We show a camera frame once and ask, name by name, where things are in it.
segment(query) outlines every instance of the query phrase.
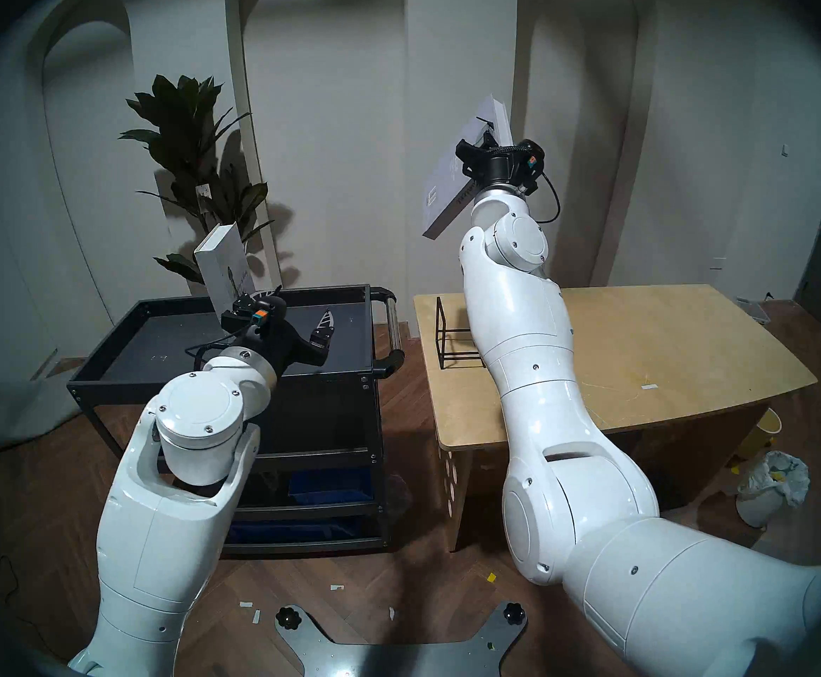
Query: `black knob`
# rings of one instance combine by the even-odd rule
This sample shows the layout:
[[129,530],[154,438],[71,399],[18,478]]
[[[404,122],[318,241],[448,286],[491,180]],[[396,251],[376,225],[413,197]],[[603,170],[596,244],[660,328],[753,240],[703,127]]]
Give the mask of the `black knob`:
[[504,608],[504,617],[511,626],[519,626],[523,623],[526,612],[517,602],[508,602],[508,605]]
[[300,614],[290,606],[282,606],[276,614],[276,621],[286,631],[293,631],[300,626]]

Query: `metal handle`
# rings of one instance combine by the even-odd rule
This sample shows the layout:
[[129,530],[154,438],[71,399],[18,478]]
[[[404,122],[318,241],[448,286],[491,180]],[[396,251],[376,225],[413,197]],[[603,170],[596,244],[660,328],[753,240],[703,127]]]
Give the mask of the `metal handle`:
[[372,362],[372,375],[375,378],[388,378],[404,364],[404,349],[401,348],[401,330],[398,323],[398,308],[395,294],[381,286],[370,288],[370,299],[385,303],[385,316],[389,326],[389,347],[391,352],[386,358]]

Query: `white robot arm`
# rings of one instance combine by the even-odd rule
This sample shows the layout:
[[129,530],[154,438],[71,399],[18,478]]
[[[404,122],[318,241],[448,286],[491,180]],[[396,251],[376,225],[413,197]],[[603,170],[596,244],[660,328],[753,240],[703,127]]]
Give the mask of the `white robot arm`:
[[549,249],[524,193],[543,153],[530,141],[485,155],[463,145],[458,157],[483,191],[459,255],[473,340],[507,427],[502,506],[518,570],[563,582],[645,674],[742,675],[768,648],[789,654],[821,618],[821,567],[658,517],[645,474],[584,407],[561,290],[541,273]]
[[[284,321],[281,298],[257,306],[261,326],[245,327],[203,371],[169,381],[138,419],[97,532],[100,612],[91,643],[69,663],[77,672],[173,672],[185,619],[213,573],[258,450],[259,428],[245,423],[266,409],[288,364],[319,366],[328,353],[330,312],[305,342]],[[185,483],[222,485],[212,496],[169,485],[157,470],[161,450]]]

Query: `wooden tabletop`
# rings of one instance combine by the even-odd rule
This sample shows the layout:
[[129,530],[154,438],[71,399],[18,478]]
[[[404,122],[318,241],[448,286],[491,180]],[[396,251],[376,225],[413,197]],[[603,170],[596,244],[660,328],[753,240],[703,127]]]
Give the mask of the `wooden tabletop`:
[[[464,295],[441,298],[447,327],[469,327]],[[765,328],[708,285],[568,288],[564,301],[575,332],[576,378],[586,408],[605,432],[763,402],[817,380]],[[442,448],[505,442],[489,372],[479,361],[447,360],[439,369],[436,296],[415,296],[414,307]],[[475,349],[468,335],[449,335],[446,350]]]

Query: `white trash bag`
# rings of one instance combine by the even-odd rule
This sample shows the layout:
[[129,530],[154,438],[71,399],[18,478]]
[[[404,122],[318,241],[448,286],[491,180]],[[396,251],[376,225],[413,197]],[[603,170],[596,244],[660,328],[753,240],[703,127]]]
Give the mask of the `white trash bag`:
[[736,510],[746,524],[765,526],[783,500],[791,507],[805,501],[808,467],[799,458],[768,451],[736,488]]

